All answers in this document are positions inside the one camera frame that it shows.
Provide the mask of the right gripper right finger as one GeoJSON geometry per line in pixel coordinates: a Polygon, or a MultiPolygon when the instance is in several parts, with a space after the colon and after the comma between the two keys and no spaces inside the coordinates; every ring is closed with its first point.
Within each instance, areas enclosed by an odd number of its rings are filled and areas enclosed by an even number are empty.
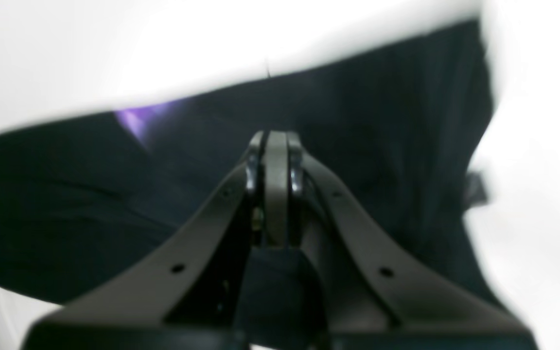
{"type": "Polygon", "coordinates": [[[343,181],[287,135],[293,197],[313,198],[323,224],[304,223],[317,272],[323,341],[532,341],[516,317],[460,288],[400,247],[343,181]]]}

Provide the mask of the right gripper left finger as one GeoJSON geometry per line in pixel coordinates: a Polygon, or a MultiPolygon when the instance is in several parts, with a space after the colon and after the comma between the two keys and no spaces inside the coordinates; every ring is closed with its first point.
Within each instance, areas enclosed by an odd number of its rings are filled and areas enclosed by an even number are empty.
{"type": "Polygon", "coordinates": [[[126,272],[31,327],[28,341],[242,341],[251,248],[290,246],[290,134],[258,132],[188,222],[126,272]]]}

